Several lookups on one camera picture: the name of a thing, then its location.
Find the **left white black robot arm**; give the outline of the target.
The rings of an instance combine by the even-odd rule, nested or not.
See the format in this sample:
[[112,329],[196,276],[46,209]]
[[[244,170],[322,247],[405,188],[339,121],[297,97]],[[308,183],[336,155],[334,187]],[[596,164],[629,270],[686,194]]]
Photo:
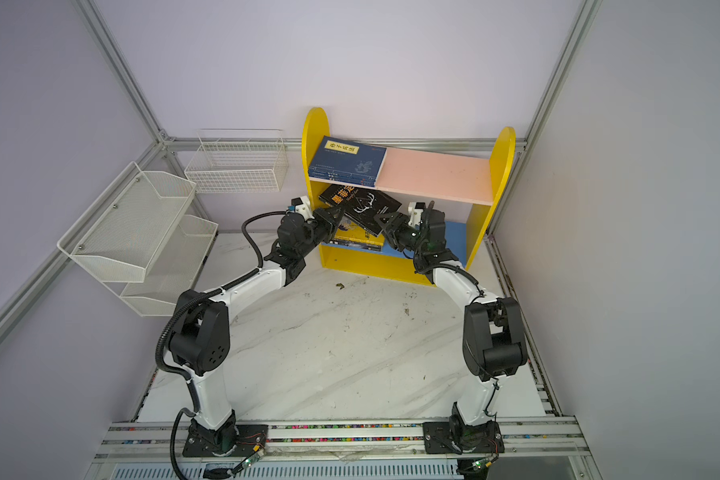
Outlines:
[[[247,230],[249,224],[278,217],[277,238],[263,254]],[[241,232],[256,255],[251,271],[213,290],[188,289],[180,294],[174,312],[158,337],[158,369],[183,378],[192,408],[193,432],[212,453],[225,455],[235,448],[235,412],[219,372],[231,348],[231,321],[264,296],[291,284],[306,267],[306,257],[331,240],[341,223],[340,207],[312,208],[305,197],[296,198],[284,211],[255,215],[243,222]]]

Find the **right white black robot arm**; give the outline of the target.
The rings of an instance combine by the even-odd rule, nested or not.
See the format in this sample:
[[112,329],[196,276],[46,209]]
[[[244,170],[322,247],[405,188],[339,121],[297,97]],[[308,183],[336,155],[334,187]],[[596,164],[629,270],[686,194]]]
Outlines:
[[501,389],[529,359],[519,303],[488,292],[462,266],[447,246],[445,214],[433,203],[414,202],[406,214],[377,214],[375,221],[394,250],[411,254],[414,272],[463,309],[462,355],[475,382],[454,403],[447,432],[431,427],[425,435],[457,454],[501,453]]

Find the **navy blue book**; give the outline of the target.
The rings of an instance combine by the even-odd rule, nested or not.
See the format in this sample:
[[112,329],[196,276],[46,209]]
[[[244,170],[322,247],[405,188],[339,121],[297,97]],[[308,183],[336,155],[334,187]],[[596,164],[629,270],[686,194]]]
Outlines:
[[387,148],[325,136],[307,173],[311,180],[375,188]]

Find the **yellow pink blue bookshelf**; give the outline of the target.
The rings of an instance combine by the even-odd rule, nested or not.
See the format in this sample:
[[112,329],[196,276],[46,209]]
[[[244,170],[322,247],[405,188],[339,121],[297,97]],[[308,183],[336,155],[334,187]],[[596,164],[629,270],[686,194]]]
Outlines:
[[339,205],[349,227],[319,248],[327,269],[431,285],[470,270],[506,189],[517,134],[505,127],[489,158],[371,145],[332,135],[307,113],[301,156],[314,205]]

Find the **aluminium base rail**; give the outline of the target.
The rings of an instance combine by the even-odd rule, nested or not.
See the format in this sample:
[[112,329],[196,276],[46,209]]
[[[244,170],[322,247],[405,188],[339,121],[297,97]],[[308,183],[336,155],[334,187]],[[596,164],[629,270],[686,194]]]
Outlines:
[[565,479],[601,474],[572,417],[508,418],[460,446],[446,420],[246,422],[225,456],[187,422],[115,423],[89,479],[460,479],[497,477],[514,460],[560,463]]

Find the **white mesh tiered rack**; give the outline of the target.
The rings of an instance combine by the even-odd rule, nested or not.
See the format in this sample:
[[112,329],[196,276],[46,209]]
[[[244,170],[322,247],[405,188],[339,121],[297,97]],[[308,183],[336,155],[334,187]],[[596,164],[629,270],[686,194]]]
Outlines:
[[218,234],[191,212],[195,196],[192,181],[132,162],[57,248],[139,316],[169,316]]

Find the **yellow children's book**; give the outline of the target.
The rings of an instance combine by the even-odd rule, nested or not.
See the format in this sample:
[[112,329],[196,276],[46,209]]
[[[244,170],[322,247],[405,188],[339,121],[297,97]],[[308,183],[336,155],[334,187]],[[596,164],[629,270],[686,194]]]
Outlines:
[[374,236],[351,220],[344,219],[329,243],[347,248],[380,252],[385,239],[381,235]]

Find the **black antler cover book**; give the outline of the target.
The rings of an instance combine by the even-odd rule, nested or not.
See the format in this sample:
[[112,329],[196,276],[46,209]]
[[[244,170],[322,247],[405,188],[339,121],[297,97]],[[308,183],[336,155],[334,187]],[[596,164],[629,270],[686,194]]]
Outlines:
[[376,215],[397,212],[401,207],[398,200],[382,191],[339,184],[330,184],[318,198],[331,207],[343,207],[349,220],[374,236],[381,234]]

